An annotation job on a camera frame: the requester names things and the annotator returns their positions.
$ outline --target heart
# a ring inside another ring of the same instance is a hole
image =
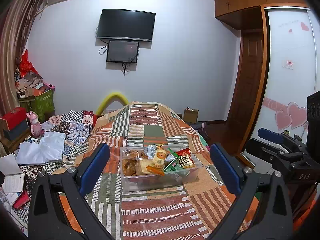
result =
[[[276,111],[276,123],[279,130],[287,128],[292,123],[292,117],[289,114],[285,114],[283,111]]]
[[[305,23],[304,22],[301,22],[301,29],[303,30],[303,31],[309,31],[309,28],[308,28],[308,26],[307,25],[305,25]]]
[[[307,109],[305,107],[299,108],[295,102],[291,102],[287,106],[287,113],[291,115],[291,128],[302,126],[307,121]]]

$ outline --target striped curtain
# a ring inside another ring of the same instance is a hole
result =
[[[14,72],[44,0],[13,0],[0,23],[0,116],[19,106]]]

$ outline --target clear plastic bin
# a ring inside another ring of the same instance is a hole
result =
[[[193,168],[166,172],[164,176],[157,174],[124,176],[122,171],[122,160],[124,159],[124,156],[122,154],[120,156],[121,180],[124,193],[172,187],[186,182],[195,181],[198,176],[199,168],[203,166],[202,163],[192,154],[191,158],[195,164],[195,167]]]

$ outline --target yellow foam tube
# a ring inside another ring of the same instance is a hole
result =
[[[98,107],[96,114],[101,114],[102,111],[105,109],[107,103],[109,103],[113,98],[119,98],[121,103],[125,106],[129,104],[129,101],[127,100],[127,98],[119,93],[119,92],[113,92],[110,93],[109,95],[106,96],[106,98],[102,101],[102,103],[100,104],[100,106]]]

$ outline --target black screen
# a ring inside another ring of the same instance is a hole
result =
[[[151,41],[155,17],[149,12],[103,9],[97,38]]]
[[[135,41],[109,41],[107,62],[137,63],[138,46]]]

